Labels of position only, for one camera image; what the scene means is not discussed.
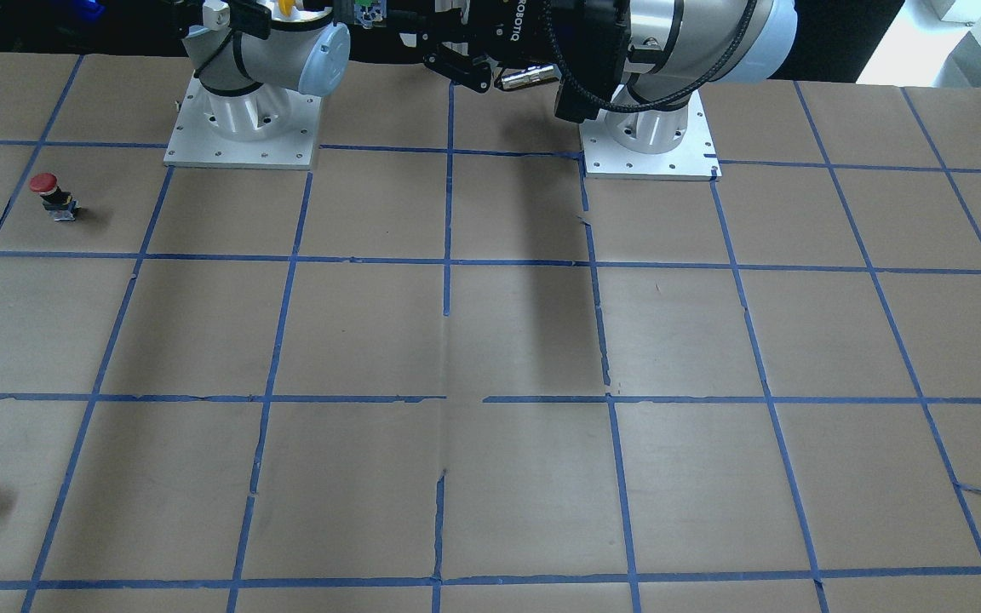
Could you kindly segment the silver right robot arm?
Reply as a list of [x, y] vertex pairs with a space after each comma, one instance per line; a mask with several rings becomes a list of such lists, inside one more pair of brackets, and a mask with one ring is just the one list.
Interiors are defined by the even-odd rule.
[[326, 1], [174, 1], [193, 63], [193, 116], [211, 135], [261, 142], [295, 127], [311, 97], [335, 92], [350, 60], [349, 27]]

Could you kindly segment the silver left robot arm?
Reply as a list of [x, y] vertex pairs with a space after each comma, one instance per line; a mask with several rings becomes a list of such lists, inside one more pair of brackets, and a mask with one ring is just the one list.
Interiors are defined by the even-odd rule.
[[681, 112], [703, 85], [770, 77], [793, 47], [791, 1], [374, 1], [359, 61], [424, 65], [476, 93], [547, 67], [555, 116], [580, 124]]

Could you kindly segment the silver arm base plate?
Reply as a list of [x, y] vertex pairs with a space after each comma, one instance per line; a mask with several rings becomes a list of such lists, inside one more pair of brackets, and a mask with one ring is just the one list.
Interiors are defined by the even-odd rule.
[[718, 180], [723, 175], [700, 92], [672, 112], [599, 110], [580, 125], [585, 174], [619, 180]]
[[176, 168], [310, 171], [324, 98], [262, 85], [223, 97], [188, 82], [164, 164]]

